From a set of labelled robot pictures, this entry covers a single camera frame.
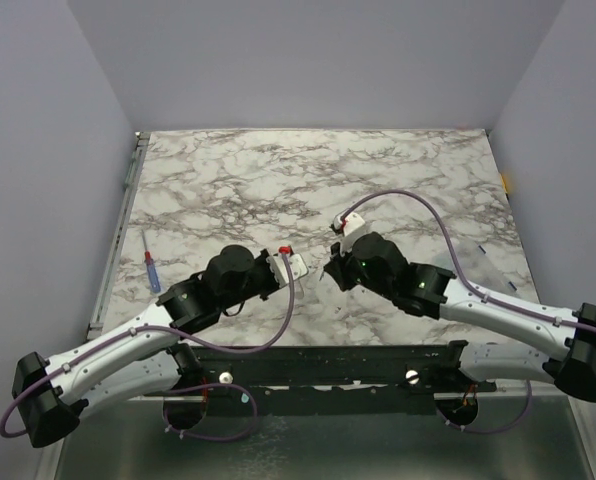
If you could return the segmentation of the clear plastic key organizer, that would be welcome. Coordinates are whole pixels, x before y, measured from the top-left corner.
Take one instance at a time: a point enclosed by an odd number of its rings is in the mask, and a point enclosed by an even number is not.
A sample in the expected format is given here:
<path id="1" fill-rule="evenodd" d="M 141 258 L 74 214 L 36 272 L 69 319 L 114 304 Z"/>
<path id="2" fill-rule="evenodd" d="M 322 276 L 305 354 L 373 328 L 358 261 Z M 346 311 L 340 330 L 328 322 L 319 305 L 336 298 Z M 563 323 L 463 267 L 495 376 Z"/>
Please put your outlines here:
<path id="1" fill-rule="evenodd" d="M 301 278 L 296 283 L 296 298 L 301 300 L 305 297 L 306 294 L 306 279 Z"/>

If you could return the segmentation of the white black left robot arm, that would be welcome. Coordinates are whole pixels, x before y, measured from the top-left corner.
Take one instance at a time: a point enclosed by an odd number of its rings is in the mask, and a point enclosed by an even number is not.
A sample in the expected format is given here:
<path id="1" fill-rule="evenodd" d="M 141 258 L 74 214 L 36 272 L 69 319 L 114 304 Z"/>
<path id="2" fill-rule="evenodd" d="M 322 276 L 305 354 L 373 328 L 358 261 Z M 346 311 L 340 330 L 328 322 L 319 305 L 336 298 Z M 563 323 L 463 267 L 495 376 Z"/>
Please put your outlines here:
<path id="1" fill-rule="evenodd" d="M 307 272 L 302 256 L 289 247 L 275 253 L 264 249 L 258 256 L 240 245 L 223 248 L 204 271 L 171 286 L 125 324 L 49 358 L 36 352 L 22 357 L 0 435 L 12 437 L 7 421 L 17 412 L 25 426 L 23 435 L 33 447 L 43 448 L 72 433 L 82 417 L 103 402 L 170 388 L 180 395 L 192 392 L 199 371 L 175 358 L 186 341 L 235 355 L 270 348 L 278 335 L 256 348 L 218 346 L 196 335 L 251 298 L 267 299 L 287 288 L 294 301 L 297 283 Z"/>

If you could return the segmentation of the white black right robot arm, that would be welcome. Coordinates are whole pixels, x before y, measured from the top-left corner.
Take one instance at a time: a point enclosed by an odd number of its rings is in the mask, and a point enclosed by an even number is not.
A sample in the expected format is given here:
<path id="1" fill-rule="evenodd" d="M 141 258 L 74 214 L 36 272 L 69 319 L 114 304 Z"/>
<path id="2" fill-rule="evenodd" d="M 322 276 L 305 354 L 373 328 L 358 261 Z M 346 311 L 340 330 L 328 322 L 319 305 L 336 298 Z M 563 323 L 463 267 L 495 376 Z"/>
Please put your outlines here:
<path id="1" fill-rule="evenodd" d="M 561 392 L 596 403 L 596 305 L 549 307 L 501 295 L 431 264 L 413 263 L 378 233 L 359 237 L 349 250 L 331 248 L 324 267 L 338 287 L 361 286 L 409 315 L 483 328 L 512 339 L 507 352 L 466 348 L 437 367 L 439 383 L 459 391 L 472 379 L 519 378 L 554 384 Z"/>

